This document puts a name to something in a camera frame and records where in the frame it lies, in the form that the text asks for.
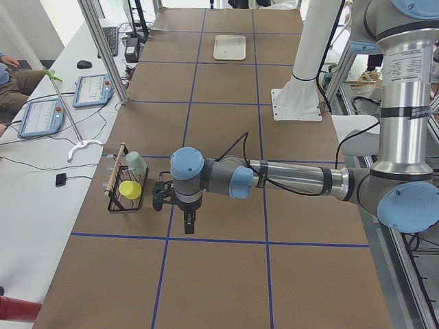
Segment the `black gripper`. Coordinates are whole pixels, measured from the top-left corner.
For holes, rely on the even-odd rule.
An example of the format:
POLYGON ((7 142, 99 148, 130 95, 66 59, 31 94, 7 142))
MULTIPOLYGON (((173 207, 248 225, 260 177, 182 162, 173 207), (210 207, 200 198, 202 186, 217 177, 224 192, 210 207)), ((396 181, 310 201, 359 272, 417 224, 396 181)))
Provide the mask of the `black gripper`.
POLYGON ((179 209, 184 212, 185 234, 193 234, 195 231, 195 214, 202 205, 202 196, 192 202, 184 202, 177 199, 179 209))

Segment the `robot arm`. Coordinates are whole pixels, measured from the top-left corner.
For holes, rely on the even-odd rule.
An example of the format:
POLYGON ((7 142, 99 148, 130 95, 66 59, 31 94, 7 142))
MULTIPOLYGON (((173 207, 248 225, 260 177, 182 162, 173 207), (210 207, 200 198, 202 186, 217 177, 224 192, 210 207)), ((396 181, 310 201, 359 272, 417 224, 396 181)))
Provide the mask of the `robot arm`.
POLYGON ((176 202, 192 233, 203 192, 245 199, 266 184, 306 196, 332 195, 361 206, 389 228, 421 232, 438 221, 438 188, 425 162, 430 69, 438 39, 437 1, 356 1, 351 47, 383 52, 379 154, 371 169, 304 167, 223 156, 173 153, 176 202))

